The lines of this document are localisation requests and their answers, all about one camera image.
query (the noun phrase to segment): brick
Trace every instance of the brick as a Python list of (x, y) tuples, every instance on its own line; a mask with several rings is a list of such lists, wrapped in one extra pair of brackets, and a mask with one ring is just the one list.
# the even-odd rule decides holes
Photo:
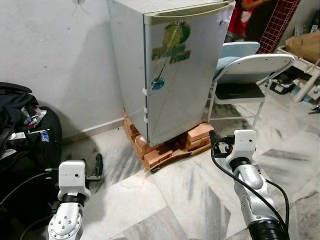
[(214, 127), (211, 126), (209, 123), (201, 123), (198, 126), (196, 126), (194, 129), (188, 131), (187, 141), (191, 143), (198, 139), (207, 137), (209, 136), (210, 130), (214, 130)]
[(144, 150), (144, 149), (147, 149), (149, 148), (149, 145), (146, 141), (142, 141), (140, 138), (142, 136), (141, 135), (138, 135), (136, 138), (135, 138), (135, 144), (137, 146), (139, 146), (140, 149)]
[(128, 125), (128, 127), (129, 127), (131, 130), (136, 129), (135, 125), (133, 124), (133, 122), (131, 121), (131, 119), (130, 119), (129, 117), (126, 117), (125, 120), (126, 120), (126, 124)]
[(131, 130), (130, 130), (130, 128), (129, 128), (128, 125), (124, 125), (123, 128), (124, 128), (124, 131), (125, 131), (127, 137), (128, 137), (129, 139), (131, 139), (131, 140), (135, 140), (136, 136), (139, 135), (139, 133), (136, 133), (136, 134), (132, 135)]
[(146, 141), (142, 141), (140, 138), (141, 138), (141, 135), (140, 135), (140, 134), (139, 134), (137, 137), (135, 137), (135, 144), (136, 144), (137, 146), (139, 146), (139, 148), (140, 148), (141, 150), (146, 150), (146, 149), (149, 149), (149, 148), (150, 148), (151, 150), (148, 151), (148, 153), (151, 152), (152, 150), (156, 149), (156, 148), (159, 148), (159, 147), (165, 145), (165, 143), (163, 142), (163, 143), (160, 143), (160, 144), (158, 144), (158, 145), (156, 145), (156, 146), (149, 147), (149, 144), (148, 144)]
[(200, 145), (201, 145), (201, 139), (198, 139), (192, 142), (187, 142), (185, 148), (187, 151), (191, 151), (193, 149), (199, 148)]
[(144, 155), (144, 160), (148, 162), (148, 165), (150, 165), (150, 168), (152, 168), (157, 163), (160, 163), (171, 157), (172, 153), (173, 151), (164, 145)]
[(210, 136), (201, 138), (201, 143), (200, 143), (201, 146), (207, 145), (208, 143), (210, 143)]
[(129, 133), (130, 133), (130, 136), (138, 136), (140, 135), (139, 131), (137, 129), (129, 129), (129, 126), (128, 126), (128, 130), (129, 130)]
[(146, 163), (146, 167), (148, 169), (151, 169), (151, 168), (153, 168), (155, 165), (157, 165), (159, 163), (159, 160), (158, 159), (153, 159), (151, 161), (145, 161), (145, 163)]
[(136, 154), (141, 160), (144, 159), (144, 155), (142, 154), (142, 151), (138, 148), (138, 146), (136, 147)]

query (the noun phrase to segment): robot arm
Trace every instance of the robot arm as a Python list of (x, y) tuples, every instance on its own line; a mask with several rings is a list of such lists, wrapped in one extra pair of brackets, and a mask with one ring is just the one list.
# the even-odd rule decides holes
[[(268, 194), (267, 181), (251, 164), (252, 155), (256, 149), (256, 132), (253, 130), (236, 130), (234, 136), (227, 136), (225, 139), (219, 140), (219, 142), (228, 144), (227, 153), (220, 152), (217, 146), (218, 142), (213, 143), (217, 140), (216, 134), (211, 132), (210, 136), (213, 162), (223, 172), (236, 180), (234, 190), (239, 197), (243, 218), (252, 239), (289, 240), (288, 229), (274, 209), (274, 202)], [(233, 175), (219, 166), (215, 157), (225, 158), (226, 166), (232, 170)]]
[(82, 160), (69, 160), (60, 164), (58, 199), (61, 203), (48, 225), (49, 240), (81, 238), (83, 208), (91, 197), (86, 181), (100, 181), (102, 168), (101, 154), (96, 156), (96, 174), (92, 176), (86, 176), (86, 163)]

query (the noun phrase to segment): refrigerator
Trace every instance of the refrigerator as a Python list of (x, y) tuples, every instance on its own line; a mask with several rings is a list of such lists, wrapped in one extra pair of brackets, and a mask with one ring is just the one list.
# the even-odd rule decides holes
[(151, 147), (202, 121), (234, 5), (108, 0), (123, 108)]

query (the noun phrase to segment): fridge door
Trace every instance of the fridge door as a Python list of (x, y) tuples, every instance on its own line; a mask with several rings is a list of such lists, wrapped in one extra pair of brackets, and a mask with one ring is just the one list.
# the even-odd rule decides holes
[(199, 124), (234, 3), (144, 15), (150, 146)]

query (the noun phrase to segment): wall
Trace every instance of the wall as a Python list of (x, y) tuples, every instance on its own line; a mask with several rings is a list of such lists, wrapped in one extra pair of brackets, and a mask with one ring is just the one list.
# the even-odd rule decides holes
[(63, 136), (122, 116), (107, 0), (0, 1), (0, 82), (27, 86)]
[(288, 27), (283, 33), (283, 36), (279, 42), (279, 46), (286, 45), (285, 41), (294, 35), (296, 25), (306, 26), (307, 29), (309, 29), (316, 10), (319, 9), (319, 0), (301, 0)]

